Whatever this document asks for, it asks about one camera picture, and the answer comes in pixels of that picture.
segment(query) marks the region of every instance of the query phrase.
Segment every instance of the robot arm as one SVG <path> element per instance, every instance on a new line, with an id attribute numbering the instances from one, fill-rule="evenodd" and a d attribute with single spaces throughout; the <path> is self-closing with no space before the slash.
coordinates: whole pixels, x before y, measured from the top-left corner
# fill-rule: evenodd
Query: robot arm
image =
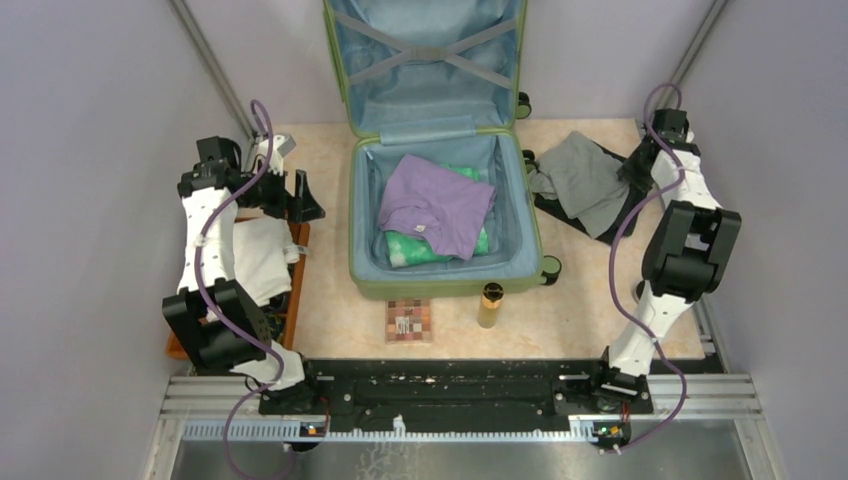
<path id="1" fill-rule="evenodd" d="M 654 126 L 661 135 L 667 134 L 686 171 L 683 183 L 663 195 L 667 208 L 642 261 L 644 287 L 634 312 L 662 341 L 695 301 L 718 286 L 739 234 L 741 217 L 722 209 L 707 188 L 700 152 L 694 144 L 686 143 L 692 136 L 685 112 L 659 111 Z M 622 171 L 630 169 L 632 173 L 632 167 L 625 164 Z M 657 148 L 650 175 L 662 188 L 674 182 L 679 172 L 669 155 Z M 625 401 L 640 394 L 654 351 L 651 338 L 629 324 L 604 353 L 601 381 L 597 383 L 600 394 Z"/>
<path id="2" fill-rule="evenodd" d="M 271 338 L 265 314 L 235 279 L 233 226 L 238 207 L 258 207 L 267 215 L 297 223 L 321 218 L 324 211 L 315 202 L 306 183 L 306 174 L 297 171 L 295 195 L 285 189 L 283 157 L 295 144 L 290 135 L 277 135 L 279 145 L 270 159 L 268 173 L 218 215 L 205 237 L 201 228 L 231 193 L 242 188 L 252 173 L 242 172 L 235 161 L 237 145 L 212 137 L 197 142 L 201 161 L 183 174 L 178 185 L 186 214 L 186 248 L 183 275 L 177 294 L 162 301 L 162 312 L 189 359 L 201 374 L 234 372 L 254 377 L 262 383 L 272 380 L 277 361 L 234 334 L 220 321 L 201 323 L 207 314 L 199 289 L 205 288 L 222 313 L 262 344 L 270 346 L 284 361 L 283 375 L 269 390 L 283 390 L 304 380 L 303 365 L 295 352 L 284 349 Z M 267 147 L 267 140 L 260 144 Z M 194 256 L 197 242 L 203 241 L 201 271 L 203 285 L 197 284 Z"/>

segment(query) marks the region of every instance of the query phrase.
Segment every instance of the suitcase strap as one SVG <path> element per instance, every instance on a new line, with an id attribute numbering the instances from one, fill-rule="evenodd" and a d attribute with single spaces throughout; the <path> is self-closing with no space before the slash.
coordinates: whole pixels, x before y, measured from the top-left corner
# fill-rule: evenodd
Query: suitcase strap
<path id="1" fill-rule="evenodd" d="M 460 57 L 458 54 L 471 47 L 486 43 L 506 32 L 515 30 L 518 26 L 518 22 L 514 18 L 475 33 L 474 35 L 464 38 L 452 45 L 448 45 L 447 47 L 427 47 L 406 43 L 403 40 L 387 35 L 371 25 L 345 15 L 344 13 L 335 12 L 334 14 L 336 20 L 345 27 L 355 30 L 400 52 L 386 60 L 383 60 L 382 62 L 371 65 L 370 67 L 351 75 L 348 77 L 350 85 L 361 83 L 364 80 L 380 75 L 407 62 L 427 61 L 446 62 L 457 68 L 470 72 L 486 81 L 494 83 L 495 85 L 506 89 L 512 88 L 512 80 L 508 77 L 483 68 L 466 58 Z"/>

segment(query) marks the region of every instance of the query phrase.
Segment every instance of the wooden tray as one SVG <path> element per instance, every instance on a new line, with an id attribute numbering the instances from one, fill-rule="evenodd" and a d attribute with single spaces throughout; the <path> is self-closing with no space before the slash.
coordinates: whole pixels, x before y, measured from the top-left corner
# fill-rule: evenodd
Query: wooden tray
<path id="1" fill-rule="evenodd" d="M 250 218 L 237 219 L 237 222 L 250 220 Z M 289 224 L 292 238 L 297 245 L 307 246 L 309 244 L 309 224 Z M 297 324 L 297 309 L 300 303 L 300 292 L 303 288 L 303 272 L 306 269 L 306 255 L 300 256 L 300 261 L 295 264 L 292 275 L 292 290 L 289 297 L 289 308 L 286 311 L 286 329 L 277 341 L 287 350 L 292 349 L 294 343 L 294 330 Z M 188 360 L 188 355 L 183 350 L 174 332 L 168 336 L 168 344 L 165 346 L 165 355 L 178 360 Z"/>

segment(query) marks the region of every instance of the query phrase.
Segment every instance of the gray cloth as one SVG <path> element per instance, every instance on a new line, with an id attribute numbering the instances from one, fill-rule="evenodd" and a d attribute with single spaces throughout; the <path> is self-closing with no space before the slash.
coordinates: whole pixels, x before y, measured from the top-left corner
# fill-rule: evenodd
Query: gray cloth
<path id="1" fill-rule="evenodd" d="M 621 163 L 580 132 L 539 157 L 530 173 L 530 190 L 559 199 L 568 218 L 577 218 L 597 238 L 615 221 L 630 189 L 618 179 Z"/>

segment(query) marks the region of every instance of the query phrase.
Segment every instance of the aluminum frame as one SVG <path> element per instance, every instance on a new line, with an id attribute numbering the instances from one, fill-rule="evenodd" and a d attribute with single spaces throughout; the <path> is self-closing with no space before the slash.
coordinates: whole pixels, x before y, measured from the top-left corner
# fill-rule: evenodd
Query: aluminum frame
<path id="1" fill-rule="evenodd" d="M 256 132 L 253 124 L 250 122 L 250 117 L 247 115 L 247 110 L 245 110 L 239 101 L 235 89 L 224 73 L 224 69 L 221 67 L 220 62 L 218 62 L 218 58 L 215 56 L 215 52 L 212 51 L 212 47 L 209 46 L 209 42 L 206 40 L 203 30 L 194 18 L 191 8 L 189 8 L 185 0 L 168 0 L 168 4 L 170 4 L 174 16 L 180 22 L 180 26 L 188 37 L 189 43 L 191 43 L 192 48 L 197 54 L 197 58 L 203 64 L 206 73 L 209 74 L 209 78 L 215 85 L 215 89 L 218 90 L 218 94 L 221 96 L 221 100 L 224 102 L 227 110 L 229 110 L 230 116 L 238 124 L 245 137 L 248 139 L 254 138 Z"/>
<path id="2" fill-rule="evenodd" d="M 730 0 L 713 0 L 712 5 L 707 10 L 706 15 L 704 15 L 704 19 L 701 20 L 701 24 L 698 26 L 698 30 L 695 32 L 695 35 L 692 37 L 692 41 L 689 43 L 689 46 L 686 48 L 686 52 L 684 52 L 683 57 L 680 59 L 680 62 L 677 64 L 677 68 L 674 70 L 674 73 L 671 74 L 671 77 L 668 79 L 669 82 L 676 83 L 680 85 L 686 79 L 686 76 L 689 74 L 689 69 L 692 68 L 692 65 L 695 63 L 695 60 L 698 58 L 698 55 L 701 53 L 701 49 L 709 38 L 710 34 L 715 28 L 716 23 L 721 18 L 721 15 L 725 11 L 725 7 L 730 2 Z M 657 108 L 668 108 L 671 106 L 671 101 L 674 98 L 673 93 L 666 89 L 661 95 L 659 100 L 654 105 L 654 109 Z"/>
<path id="3" fill-rule="evenodd" d="M 745 461 L 754 480 L 785 478 L 771 435 L 765 424 L 756 390 L 747 374 L 687 375 L 689 395 L 678 415 L 681 422 L 733 420 L 739 434 Z M 676 375 L 650 375 L 648 385 L 655 412 L 633 415 L 631 421 L 657 421 L 674 407 L 680 395 L 681 383 Z M 144 480 L 168 480 L 174 470 L 177 451 L 186 432 L 189 439 L 206 435 L 217 437 L 232 406 L 245 393 L 244 382 L 238 377 L 174 376 L 168 385 L 162 404 L 159 423 L 148 455 Z M 321 415 L 259 415 L 259 399 L 246 402 L 239 409 L 231 427 L 233 441 L 301 441 L 314 438 L 296 436 L 301 422 L 323 424 Z M 387 432 L 345 432 L 324 438 L 328 442 L 567 442 L 592 441 L 592 422 L 615 421 L 618 415 L 571 415 L 569 432 L 521 432 L 512 434 L 419 434 L 406 432 L 395 425 Z M 211 430 L 200 430 L 198 427 Z"/>

